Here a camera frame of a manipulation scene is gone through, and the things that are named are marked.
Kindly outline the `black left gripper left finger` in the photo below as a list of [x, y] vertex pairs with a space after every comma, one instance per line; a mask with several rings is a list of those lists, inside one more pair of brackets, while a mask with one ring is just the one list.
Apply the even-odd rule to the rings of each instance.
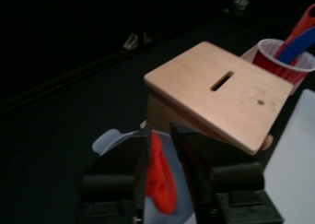
[[82, 181], [79, 224], [145, 224], [150, 129], [110, 129], [94, 142], [99, 155]]

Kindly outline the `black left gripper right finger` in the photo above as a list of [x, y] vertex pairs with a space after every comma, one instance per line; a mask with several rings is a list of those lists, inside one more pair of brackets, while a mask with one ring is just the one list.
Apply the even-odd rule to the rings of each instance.
[[173, 124], [171, 137], [197, 211], [197, 224], [283, 224], [255, 158], [223, 141]]

